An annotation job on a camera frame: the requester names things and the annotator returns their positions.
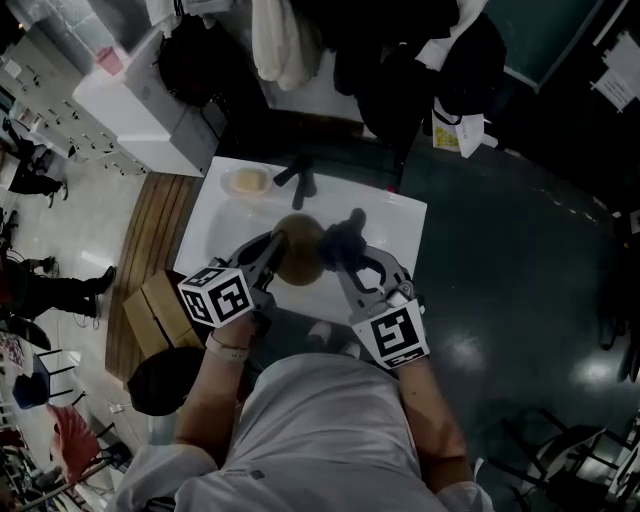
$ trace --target hand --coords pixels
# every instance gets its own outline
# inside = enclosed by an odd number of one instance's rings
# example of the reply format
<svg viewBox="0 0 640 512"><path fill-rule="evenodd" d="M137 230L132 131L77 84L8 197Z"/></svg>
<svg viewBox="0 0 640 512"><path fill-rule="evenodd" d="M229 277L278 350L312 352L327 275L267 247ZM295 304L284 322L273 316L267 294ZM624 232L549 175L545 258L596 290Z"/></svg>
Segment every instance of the hand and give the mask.
<svg viewBox="0 0 640 512"><path fill-rule="evenodd" d="M255 331L256 324L249 312L219 327L213 331L212 336L218 343L227 347L248 348Z"/></svg>

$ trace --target cardboard box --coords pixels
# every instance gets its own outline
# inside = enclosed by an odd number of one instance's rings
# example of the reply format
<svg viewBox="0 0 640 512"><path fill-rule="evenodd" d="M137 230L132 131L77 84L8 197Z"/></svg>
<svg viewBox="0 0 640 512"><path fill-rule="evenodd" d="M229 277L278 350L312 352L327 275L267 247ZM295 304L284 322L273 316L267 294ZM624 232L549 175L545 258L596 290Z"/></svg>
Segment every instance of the cardboard box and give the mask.
<svg viewBox="0 0 640 512"><path fill-rule="evenodd" d="M184 276L163 270L124 302L124 310L145 358L169 347L204 348L180 301Z"/></svg>

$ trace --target wooden board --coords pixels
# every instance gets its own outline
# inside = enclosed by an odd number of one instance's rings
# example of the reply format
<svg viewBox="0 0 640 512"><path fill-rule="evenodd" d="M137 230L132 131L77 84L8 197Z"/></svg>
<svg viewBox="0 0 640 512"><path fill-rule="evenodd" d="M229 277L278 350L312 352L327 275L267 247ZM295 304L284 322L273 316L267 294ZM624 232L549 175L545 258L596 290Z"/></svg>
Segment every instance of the wooden board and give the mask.
<svg viewBox="0 0 640 512"><path fill-rule="evenodd" d="M142 187L120 254L109 328L106 369L123 383L143 360L142 351L126 318L123 302L158 270L165 268L176 226L196 178L150 174Z"/></svg>

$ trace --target dark floor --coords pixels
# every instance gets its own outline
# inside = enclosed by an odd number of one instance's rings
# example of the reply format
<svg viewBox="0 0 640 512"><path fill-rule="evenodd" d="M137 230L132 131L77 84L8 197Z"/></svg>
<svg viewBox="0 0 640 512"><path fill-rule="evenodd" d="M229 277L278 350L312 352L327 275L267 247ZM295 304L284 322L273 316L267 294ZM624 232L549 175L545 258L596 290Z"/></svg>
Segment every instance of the dark floor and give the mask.
<svg viewBox="0 0 640 512"><path fill-rule="evenodd" d="M285 164L312 146L296 144L270 160ZM323 157L319 172L379 187L393 182L371 171L389 168L390 153L367 151L344 164L339 161L351 158L344 155L352 155L344 148L313 150ZM626 434L639 402L635 385L617 382L628 341L610 352L599 348L611 330L599 320L598 305L616 265L606 211L550 173L488 148L465 161L414 146L401 193L428 205L413 277L426 298L431 360L472 458L491 456L524 469L527 462L500 421L512 420L525 438L542 443L556 431L536 415L540 407L568 425ZM299 352L312 322L282 313L256 364ZM616 456L613 445L601 448L603 456ZM508 488L516 481L488 465L478 480L497 511L519 510ZM553 509L533 499L534 510Z"/></svg>

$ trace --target pink container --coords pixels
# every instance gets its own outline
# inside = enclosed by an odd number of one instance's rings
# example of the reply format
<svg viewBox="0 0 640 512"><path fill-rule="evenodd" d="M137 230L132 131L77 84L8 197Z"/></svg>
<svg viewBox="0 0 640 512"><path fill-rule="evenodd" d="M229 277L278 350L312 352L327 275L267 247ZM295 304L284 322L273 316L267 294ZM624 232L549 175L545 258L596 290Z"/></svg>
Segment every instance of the pink container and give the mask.
<svg viewBox="0 0 640 512"><path fill-rule="evenodd" d="M113 46L98 50L96 62L112 75L117 75L122 70L122 62L114 51Z"/></svg>

